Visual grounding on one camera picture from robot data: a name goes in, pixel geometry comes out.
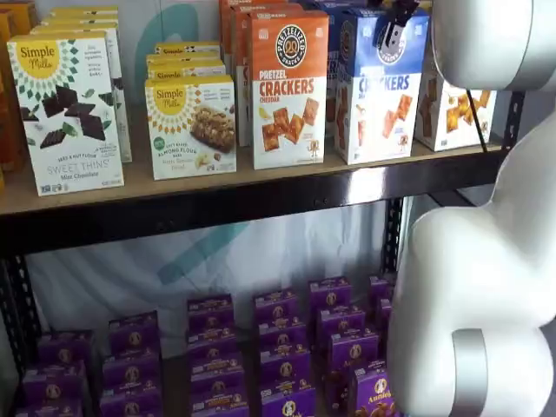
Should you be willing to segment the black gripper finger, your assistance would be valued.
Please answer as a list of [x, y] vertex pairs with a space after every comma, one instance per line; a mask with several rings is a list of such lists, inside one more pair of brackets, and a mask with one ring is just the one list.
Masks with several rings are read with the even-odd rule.
[[378, 37], [379, 48], [395, 48], [399, 45], [403, 30], [419, 5], [420, 2], [414, 0], [391, 2], [387, 7], [384, 29]]

